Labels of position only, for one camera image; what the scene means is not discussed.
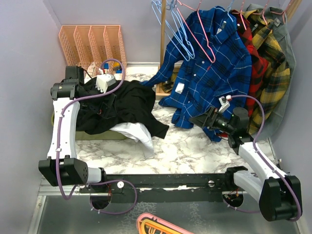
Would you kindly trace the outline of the black shirt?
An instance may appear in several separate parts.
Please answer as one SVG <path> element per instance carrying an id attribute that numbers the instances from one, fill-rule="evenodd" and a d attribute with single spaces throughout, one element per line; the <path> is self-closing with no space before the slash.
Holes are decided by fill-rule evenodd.
<path id="1" fill-rule="evenodd" d="M 153 116 L 155 100 L 151 87 L 124 81 L 112 94 L 80 101 L 76 130 L 95 135 L 119 123 L 142 123 L 151 136 L 164 139 L 169 126 Z"/>

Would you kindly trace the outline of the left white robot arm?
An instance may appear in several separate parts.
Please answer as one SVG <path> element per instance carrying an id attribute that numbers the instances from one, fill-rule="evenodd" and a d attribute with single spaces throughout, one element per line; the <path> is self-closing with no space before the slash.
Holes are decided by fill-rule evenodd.
<path id="1" fill-rule="evenodd" d="M 50 90 L 54 106 L 54 125 L 47 159 L 39 161 L 39 171 L 51 186 L 91 184 L 96 192 L 106 190 L 108 181 L 103 168 L 90 168 L 77 158 L 76 124 L 81 104 L 87 113 L 108 118 L 116 95 L 87 95 L 84 69 L 67 66 L 65 78 Z"/>

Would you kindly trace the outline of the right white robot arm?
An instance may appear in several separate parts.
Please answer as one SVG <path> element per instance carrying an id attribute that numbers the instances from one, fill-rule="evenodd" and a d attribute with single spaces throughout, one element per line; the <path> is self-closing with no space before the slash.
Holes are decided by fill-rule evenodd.
<path id="1" fill-rule="evenodd" d="M 228 190 L 245 190 L 258 202 L 267 221 L 297 221 L 302 216 L 300 180 L 279 169 L 258 148 L 247 132 L 249 117 L 246 109 L 234 108 L 227 119 L 216 108 L 210 107 L 206 113 L 190 118 L 190 122 L 226 133 L 229 146 L 252 168 L 253 173 L 244 167 L 228 168 L 224 178 Z"/>

